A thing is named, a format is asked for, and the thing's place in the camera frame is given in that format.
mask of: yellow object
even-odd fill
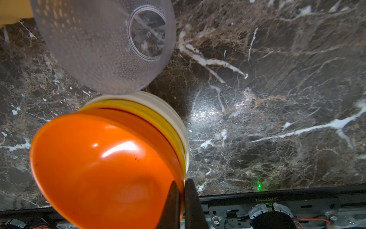
[[[32,18],[29,0],[0,0],[0,28],[14,24],[23,18]]]
[[[158,129],[172,145],[183,172],[183,179],[186,180],[185,151],[183,143],[170,123],[156,111],[136,102],[128,100],[104,100],[90,103],[79,110],[98,108],[112,108],[132,113],[153,125]]]

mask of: clear plastic cup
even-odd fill
[[[80,83],[108,94],[147,86],[173,53],[170,0],[30,0],[40,32]]]

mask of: orange bowl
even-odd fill
[[[154,229],[173,180],[183,197],[169,142],[122,111],[79,111],[45,124],[32,141],[30,164],[46,199],[79,228],[99,229],[97,219],[105,228],[143,222]]]

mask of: stack of bowls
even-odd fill
[[[101,96],[50,121],[33,139],[30,163],[45,198],[79,228],[153,229],[173,181],[183,215],[187,132],[152,94]]]

